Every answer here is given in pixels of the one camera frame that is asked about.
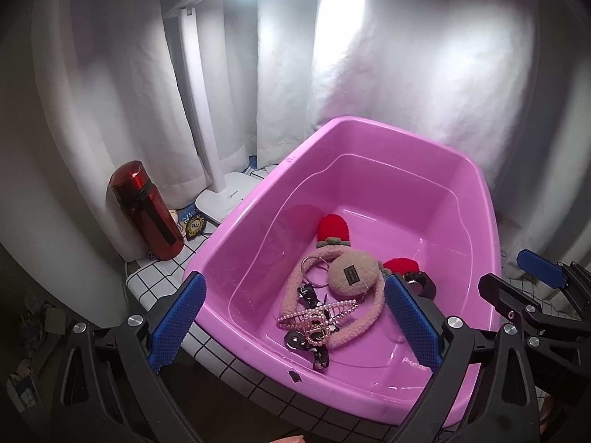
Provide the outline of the operator's right hand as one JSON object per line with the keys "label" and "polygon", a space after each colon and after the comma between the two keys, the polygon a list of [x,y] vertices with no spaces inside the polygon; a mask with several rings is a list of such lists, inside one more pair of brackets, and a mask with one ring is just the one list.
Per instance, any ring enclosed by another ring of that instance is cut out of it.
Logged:
{"label": "operator's right hand", "polygon": [[540,409],[540,433],[543,434],[548,426],[550,415],[553,408],[553,398],[547,394],[544,397],[542,407]]}

